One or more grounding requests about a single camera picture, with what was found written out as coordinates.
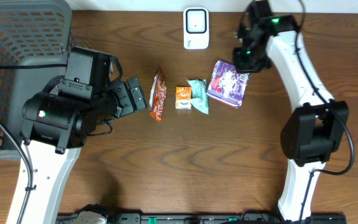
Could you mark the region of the orange red chip bag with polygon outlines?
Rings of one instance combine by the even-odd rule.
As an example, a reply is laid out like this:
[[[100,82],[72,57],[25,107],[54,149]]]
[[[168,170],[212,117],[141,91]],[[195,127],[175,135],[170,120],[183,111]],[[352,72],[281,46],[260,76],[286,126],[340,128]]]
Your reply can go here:
[[[158,69],[150,91],[149,113],[158,122],[162,121],[163,108],[167,97],[167,83],[164,72]]]

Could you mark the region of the purple red snack packet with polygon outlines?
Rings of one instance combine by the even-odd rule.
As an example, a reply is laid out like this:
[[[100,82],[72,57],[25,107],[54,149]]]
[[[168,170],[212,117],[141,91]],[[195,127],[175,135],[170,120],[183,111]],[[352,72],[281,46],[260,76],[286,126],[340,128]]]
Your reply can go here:
[[[249,78],[250,73],[237,73],[234,65],[218,60],[206,94],[233,108],[239,108],[243,103]]]

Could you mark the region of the small orange box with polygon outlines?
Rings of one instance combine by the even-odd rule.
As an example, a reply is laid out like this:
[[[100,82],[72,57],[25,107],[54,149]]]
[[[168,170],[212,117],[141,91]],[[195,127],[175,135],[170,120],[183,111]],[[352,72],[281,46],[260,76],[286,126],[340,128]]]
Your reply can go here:
[[[177,110],[191,109],[191,87],[177,86],[175,94],[175,108]]]

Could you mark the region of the teal packet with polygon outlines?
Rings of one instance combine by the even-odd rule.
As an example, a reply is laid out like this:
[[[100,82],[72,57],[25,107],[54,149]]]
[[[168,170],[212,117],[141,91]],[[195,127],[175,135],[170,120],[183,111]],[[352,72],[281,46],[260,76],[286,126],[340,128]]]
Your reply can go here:
[[[192,106],[204,114],[209,114],[206,80],[187,80],[187,82],[191,86]]]

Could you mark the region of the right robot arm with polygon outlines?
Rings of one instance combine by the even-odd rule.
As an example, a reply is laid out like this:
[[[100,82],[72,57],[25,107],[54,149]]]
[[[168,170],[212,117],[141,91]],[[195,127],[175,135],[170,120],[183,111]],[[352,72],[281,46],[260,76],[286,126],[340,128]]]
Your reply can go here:
[[[313,215],[311,202],[320,174],[343,175],[355,159],[346,126],[349,108],[319,78],[306,51],[303,23],[274,15],[268,1],[251,1],[239,21],[232,60],[239,73],[275,67],[287,91],[291,116],[280,133],[287,174],[277,208],[282,223],[345,223],[344,215]]]

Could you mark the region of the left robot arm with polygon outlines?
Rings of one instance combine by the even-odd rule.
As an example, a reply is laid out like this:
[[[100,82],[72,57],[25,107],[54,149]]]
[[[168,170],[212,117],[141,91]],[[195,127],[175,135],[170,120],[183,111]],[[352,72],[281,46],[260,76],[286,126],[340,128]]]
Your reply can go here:
[[[98,125],[145,109],[136,77],[118,79],[95,100],[41,91],[23,106],[20,174],[8,223],[54,223],[70,172]]]

